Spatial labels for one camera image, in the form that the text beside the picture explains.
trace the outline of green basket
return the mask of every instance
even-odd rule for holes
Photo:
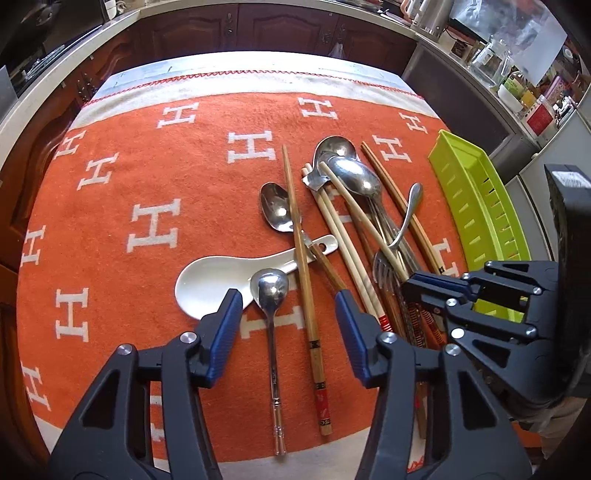
[[[487,260],[530,260],[511,199],[483,149],[445,130],[429,155],[452,211],[468,270]],[[485,301],[476,310],[520,322],[522,314]]]

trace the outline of glass jug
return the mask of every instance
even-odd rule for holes
[[[498,88],[512,66],[511,51],[505,41],[491,36],[488,45],[472,60],[470,71],[487,88]]]

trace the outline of white sticker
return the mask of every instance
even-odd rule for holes
[[[578,171],[554,171],[552,176],[564,187],[572,189],[591,189],[591,182]]]

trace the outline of white ceramic spoon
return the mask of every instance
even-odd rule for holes
[[[337,250],[339,244],[333,235],[325,235],[315,244],[323,244],[324,254]],[[242,309],[252,302],[250,282],[263,268],[278,268],[285,273],[297,268],[294,248],[261,258],[203,257],[191,262],[180,273],[174,286],[178,306],[190,317],[201,320],[216,312],[229,288],[242,294]],[[308,255],[308,263],[314,259]]]

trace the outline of table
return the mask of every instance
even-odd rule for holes
[[[50,164],[34,206],[18,286],[18,336],[28,395],[52,448],[80,397],[122,342],[166,343],[195,325],[176,305],[182,268],[207,255],[261,257],[292,248],[258,206],[268,181],[284,184],[281,144],[294,174],[316,144],[367,141],[407,192],[421,181],[418,216],[447,273],[465,270],[459,237],[427,156],[441,120],[396,75],[301,54],[232,52],[185,57],[111,77],[79,113]],[[304,226],[328,233],[297,182]],[[400,215],[389,199],[395,221]],[[344,221],[340,198],[335,205]],[[350,223],[347,229],[362,252]],[[418,252],[413,242],[411,245]],[[337,270],[353,284],[334,253]],[[250,305],[224,377],[202,392],[226,478],[351,478],[373,415],[375,391],[354,379],[323,273],[311,276],[333,434],[317,428],[297,284],[278,312],[278,365],[287,449],[272,457],[266,338]],[[166,468],[158,385],[151,391],[157,466]],[[413,459],[420,458],[420,442]]]

